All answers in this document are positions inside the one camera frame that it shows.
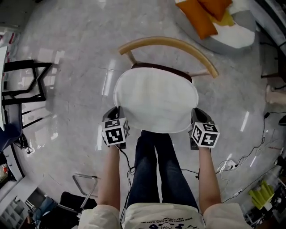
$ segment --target person's leg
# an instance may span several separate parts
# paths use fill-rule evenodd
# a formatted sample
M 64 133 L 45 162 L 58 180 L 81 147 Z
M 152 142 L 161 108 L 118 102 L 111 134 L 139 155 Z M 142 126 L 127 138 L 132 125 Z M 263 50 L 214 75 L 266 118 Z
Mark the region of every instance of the person's leg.
M 198 209 L 192 191 L 181 171 L 169 134 L 156 134 L 163 203 L 182 204 Z
M 135 174 L 127 208 L 135 203 L 159 203 L 154 133 L 142 131 L 135 155 Z

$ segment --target cube with fiducial marker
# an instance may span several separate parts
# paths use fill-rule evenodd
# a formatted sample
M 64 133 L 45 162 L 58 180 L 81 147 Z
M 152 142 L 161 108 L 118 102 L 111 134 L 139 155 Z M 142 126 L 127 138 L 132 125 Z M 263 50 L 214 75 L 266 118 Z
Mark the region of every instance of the cube with fiducial marker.
M 129 134 L 126 118 L 105 121 L 101 123 L 101 126 L 107 146 L 126 142 L 126 137 Z
M 219 127 L 208 123 L 195 123 L 192 139 L 199 147 L 214 148 L 219 139 Z

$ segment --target person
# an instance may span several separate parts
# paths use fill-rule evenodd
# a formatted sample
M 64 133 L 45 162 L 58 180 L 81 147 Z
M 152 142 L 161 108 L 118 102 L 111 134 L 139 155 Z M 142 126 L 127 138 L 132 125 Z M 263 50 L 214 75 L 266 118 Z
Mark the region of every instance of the person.
M 110 146 L 100 180 L 98 205 L 84 210 L 80 229 L 120 229 L 120 152 Z M 162 180 L 160 203 L 156 166 Z M 169 134 L 142 131 L 135 155 L 135 174 L 127 202 L 124 229 L 245 229 L 238 204 L 222 204 L 211 153 L 199 148 L 199 208 L 180 169 Z

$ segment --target gray marble floor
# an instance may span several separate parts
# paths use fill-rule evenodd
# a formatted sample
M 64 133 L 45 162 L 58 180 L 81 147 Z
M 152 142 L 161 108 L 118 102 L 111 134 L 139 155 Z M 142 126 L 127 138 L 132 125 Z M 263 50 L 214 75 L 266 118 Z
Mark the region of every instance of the gray marble floor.
M 24 130 L 32 153 L 17 149 L 17 155 L 24 172 L 33 179 L 42 179 L 40 188 L 55 200 L 63 191 L 80 195 L 72 180 L 74 173 L 101 176 L 107 147 L 101 141 L 99 124 L 102 115 L 114 105 L 117 79 L 130 68 L 117 48 L 148 36 L 186 41 L 200 49 L 219 71 L 216 79 L 193 79 L 199 93 L 198 107 L 221 130 L 218 144 L 212 150 L 216 169 L 221 161 L 231 158 L 237 162 L 260 144 L 267 107 L 266 80 L 260 78 L 258 40 L 239 57 L 223 56 L 204 49 L 181 31 L 164 0 L 44 0 L 21 35 L 16 59 L 54 63 L 44 80 L 47 101 L 23 105 L 23 111 L 34 110 L 24 116 L 24 123 L 38 117 L 45 119 Z M 145 47 L 136 50 L 135 57 L 188 72 L 203 69 L 191 56 L 168 47 Z M 31 71 L 24 70 L 15 72 L 10 84 L 23 88 L 30 80 Z M 283 128 L 278 126 L 280 117 L 272 114 L 265 120 L 264 146 L 255 150 L 236 171 L 223 172 L 224 180 L 218 174 L 223 200 L 272 166 L 279 150 L 269 146 L 281 148 L 284 141 Z M 126 153 L 134 163 L 140 130 L 131 129 L 130 133 Z M 198 171 L 198 152 L 190 151 L 188 133 L 172 134 L 171 138 L 181 167 Z M 123 156 L 120 170 L 123 205 L 128 192 L 128 168 Z M 183 173 L 198 199 L 198 180 L 190 172 Z M 91 186 L 85 180 L 80 182 L 85 191 Z M 244 192 L 231 201 L 243 205 L 250 202 L 250 197 Z

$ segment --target person's right arm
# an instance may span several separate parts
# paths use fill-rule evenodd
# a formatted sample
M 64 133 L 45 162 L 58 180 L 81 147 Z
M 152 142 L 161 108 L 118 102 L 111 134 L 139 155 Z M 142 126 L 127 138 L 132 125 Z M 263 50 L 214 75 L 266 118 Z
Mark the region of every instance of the person's right arm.
M 215 168 L 208 148 L 199 147 L 200 154 L 200 179 L 199 202 L 202 214 L 212 205 L 220 204 L 219 183 L 216 178 Z

